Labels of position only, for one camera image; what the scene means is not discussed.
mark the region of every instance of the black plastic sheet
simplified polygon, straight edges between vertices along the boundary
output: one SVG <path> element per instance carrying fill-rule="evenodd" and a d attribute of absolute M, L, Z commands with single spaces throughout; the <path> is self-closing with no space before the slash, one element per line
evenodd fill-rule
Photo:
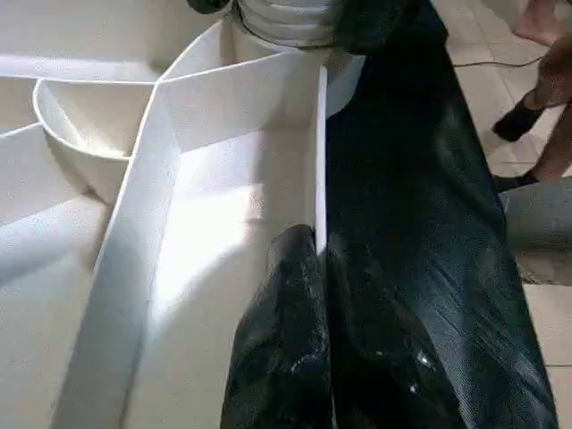
<path fill-rule="evenodd" d="M 468 428 L 556 428 L 501 204 L 442 25 L 423 9 L 328 120 L 329 236 L 367 245 L 429 333 Z"/>
<path fill-rule="evenodd" d="M 356 55 L 379 49 L 418 14 L 421 0 L 345 0 L 335 43 Z"/>
<path fill-rule="evenodd" d="M 310 227 L 272 243 L 267 279 L 237 328 L 222 429 L 332 427 L 324 283 Z"/>
<path fill-rule="evenodd" d="M 368 247 L 333 234 L 328 248 L 338 427 L 465 428 L 427 331 Z"/>

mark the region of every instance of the tiled floor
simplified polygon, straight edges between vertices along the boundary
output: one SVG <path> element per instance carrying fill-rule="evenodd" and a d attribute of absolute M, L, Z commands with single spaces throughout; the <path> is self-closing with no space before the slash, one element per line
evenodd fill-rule
<path fill-rule="evenodd" d="M 526 0 L 433 0 L 433 4 L 449 30 L 448 49 L 454 64 L 525 63 L 547 51 L 510 31 Z M 558 15 L 572 30 L 572 6 L 562 0 Z M 491 171 L 516 175 L 532 167 L 561 108 L 546 112 L 517 143 L 498 139 L 491 127 L 533 87 L 536 64 L 523 68 L 480 65 L 456 72 Z M 540 283 L 527 284 L 526 296 L 556 397 L 560 427 L 572 429 L 572 252 L 522 250 L 518 259 L 528 277 Z"/>

